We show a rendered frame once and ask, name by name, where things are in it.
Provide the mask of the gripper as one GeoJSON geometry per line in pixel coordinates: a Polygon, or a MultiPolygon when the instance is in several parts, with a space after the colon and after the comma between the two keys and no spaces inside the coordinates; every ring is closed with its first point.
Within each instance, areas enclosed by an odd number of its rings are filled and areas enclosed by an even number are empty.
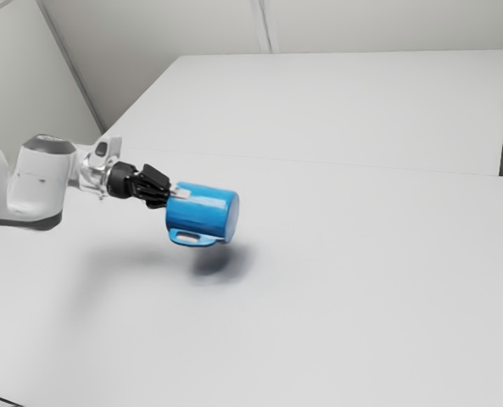
{"type": "Polygon", "coordinates": [[[170,178],[150,164],[141,170],[123,161],[116,162],[108,175],[107,193],[119,199],[132,195],[141,199],[149,209],[164,208],[169,198],[188,199],[191,191],[183,187],[173,187],[170,178]],[[134,187],[131,193],[131,177],[134,176],[134,187]]]}

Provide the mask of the blue mug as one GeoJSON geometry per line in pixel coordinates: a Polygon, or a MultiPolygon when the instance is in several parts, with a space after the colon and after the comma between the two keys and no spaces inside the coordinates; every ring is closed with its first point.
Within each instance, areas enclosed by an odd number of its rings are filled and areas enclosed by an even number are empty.
{"type": "Polygon", "coordinates": [[[237,192],[179,181],[166,203],[169,239],[188,247],[209,247],[231,242],[238,224],[237,192]]]}

